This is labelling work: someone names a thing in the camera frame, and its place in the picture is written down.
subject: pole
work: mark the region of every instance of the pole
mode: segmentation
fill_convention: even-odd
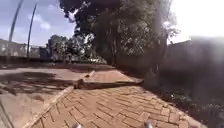
[[[13,37],[13,33],[14,33],[14,29],[15,29],[15,25],[16,25],[16,20],[17,20],[17,17],[18,17],[18,14],[19,14],[19,10],[23,4],[23,1],[24,0],[20,0],[19,4],[18,4],[18,7],[16,9],[16,13],[15,13],[15,16],[13,18],[13,21],[12,21],[12,26],[11,26],[11,30],[10,30],[10,34],[9,34],[9,42],[7,44],[7,51],[8,51],[8,55],[7,55],[7,61],[9,61],[9,58],[11,56],[11,49],[10,49],[10,43],[12,42],[12,37]]]
[[[32,31],[32,26],[33,26],[33,18],[36,12],[36,8],[37,8],[37,3],[34,5],[34,9],[33,9],[33,14],[32,14],[32,18],[30,21],[30,30],[29,30],[29,35],[28,35],[28,41],[27,41],[27,62],[29,62],[29,49],[30,49],[30,36],[31,36],[31,31]]]

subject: green foliage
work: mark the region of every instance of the green foliage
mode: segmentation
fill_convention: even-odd
[[[167,0],[60,0],[65,17],[77,11],[75,36],[93,34],[91,43],[106,59],[141,56],[158,45],[157,40],[167,36],[162,23],[168,18],[169,4]]]
[[[55,60],[71,61],[73,57],[78,60],[97,58],[91,44],[84,43],[82,37],[67,39],[63,36],[52,35],[46,47],[52,59]]]

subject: ground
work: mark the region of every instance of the ground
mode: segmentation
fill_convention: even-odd
[[[201,128],[203,124],[117,70],[98,71],[54,105],[33,128]]]
[[[145,88],[138,79],[133,80],[108,65],[3,67],[0,98],[6,113],[16,128],[20,128],[41,111],[49,98],[73,86],[75,80],[92,70],[95,70],[93,76],[51,106],[32,127],[70,128],[80,123],[84,128],[140,128],[144,121],[149,121],[155,128],[216,128],[223,121],[217,119],[224,119],[220,111],[214,115],[207,109],[202,111],[202,106],[200,109],[191,106],[197,102],[180,104],[175,99],[180,92],[174,93],[171,86]],[[186,101],[186,96],[179,99]]]
[[[26,67],[0,70],[0,99],[16,128],[22,127],[42,110],[59,91],[88,71],[67,67]]]

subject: sunlight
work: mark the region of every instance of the sunlight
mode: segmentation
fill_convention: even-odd
[[[224,36],[223,5],[223,0],[173,0],[171,11],[182,36]]]

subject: paving brick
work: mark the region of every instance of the paving brick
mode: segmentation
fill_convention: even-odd
[[[126,117],[124,120],[123,120],[124,123],[132,126],[132,127],[139,127],[141,126],[141,122],[140,121],[137,121],[137,120],[134,120],[132,118],[129,118],[129,117]]]
[[[155,109],[161,110],[163,108],[163,105],[160,103],[155,104]]]
[[[152,104],[150,104],[150,103],[148,103],[148,104],[143,104],[143,103],[141,103],[140,106],[143,106],[143,107],[145,107],[145,108],[152,108],[152,109],[155,108],[155,107],[154,107]]]
[[[150,115],[151,119],[154,120],[159,120],[159,121],[163,121],[163,122],[168,122],[168,117],[166,116],[162,116],[162,115],[158,115],[158,114],[151,114]]]
[[[150,117],[150,113],[148,112],[143,112],[140,117],[139,117],[139,121],[147,121]]]
[[[97,128],[97,126],[94,123],[90,122],[83,125],[83,128]]]
[[[152,100],[150,101],[150,104],[152,104],[152,105],[156,105],[156,104],[157,104],[157,101],[156,101],[155,99],[152,99]]]
[[[183,121],[183,120],[180,121],[179,128],[188,128],[188,127],[189,125],[187,121]]]
[[[160,114],[160,111],[157,109],[152,109],[152,108],[145,108],[144,111],[149,112],[149,113],[154,113],[154,114]]]
[[[169,122],[174,123],[174,124],[179,124],[180,116],[178,114],[175,114],[175,113],[170,113]]]
[[[61,116],[62,120],[65,121],[65,123],[69,126],[72,127],[74,124],[78,123],[77,120],[75,120],[74,117],[68,112],[64,113],[63,116]]]
[[[128,107],[126,110],[133,112],[135,114],[138,114],[138,115],[140,115],[143,112],[143,109],[141,109],[139,107]]]
[[[53,120],[49,112],[43,115],[42,122],[44,127],[48,127],[49,124],[52,124]]]
[[[44,126],[44,128],[61,128],[64,126],[64,121],[63,120],[59,120],[56,122],[48,122],[48,124],[46,126]]]
[[[99,128],[113,128],[112,125],[108,124],[106,121],[98,118],[93,122]]]
[[[106,114],[106,113],[104,113],[100,110],[97,110],[94,113],[96,114],[96,116],[98,116],[98,117],[100,117],[100,118],[102,118],[103,120],[106,120],[106,121],[109,121],[112,118],[112,116],[110,116],[110,115],[108,115],[108,114]]]
[[[99,105],[99,104],[97,105],[97,108],[98,108],[99,110],[101,110],[101,111],[107,113],[108,115],[110,115],[110,116],[112,116],[112,117],[115,116],[115,115],[117,115],[117,114],[119,113],[119,111],[109,109],[109,108],[107,108],[107,107],[105,107],[105,106],[103,106],[103,105]]]
[[[81,112],[79,112],[76,108],[72,109],[70,113],[76,120],[84,117],[84,115]]]
[[[122,122],[125,119],[125,115],[118,114],[116,115],[109,123],[116,124],[117,122]]]
[[[159,128],[178,128],[177,125],[165,123],[165,122],[161,122],[161,121],[157,122],[157,127],[159,127]]]
[[[55,117],[56,117],[57,115],[59,115],[57,106],[54,105],[54,106],[50,109],[49,112],[50,112],[50,114],[51,114],[52,120],[53,120],[53,121],[56,121]]]
[[[129,126],[125,123],[123,123],[123,120],[125,119],[125,116],[122,114],[116,115],[112,120],[110,120],[108,123],[110,123],[114,128],[129,128]]]
[[[137,115],[133,112],[129,112],[127,110],[124,110],[124,111],[121,111],[120,113],[127,116],[127,117],[130,117],[132,119],[139,120],[139,115]]]
[[[82,125],[84,125],[86,123],[94,122],[96,119],[98,119],[97,116],[95,116],[95,115],[88,115],[88,116],[78,120],[78,122],[81,123]]]
[[[169,116],[170,110],[168,108],[162,108],[161,115]]]

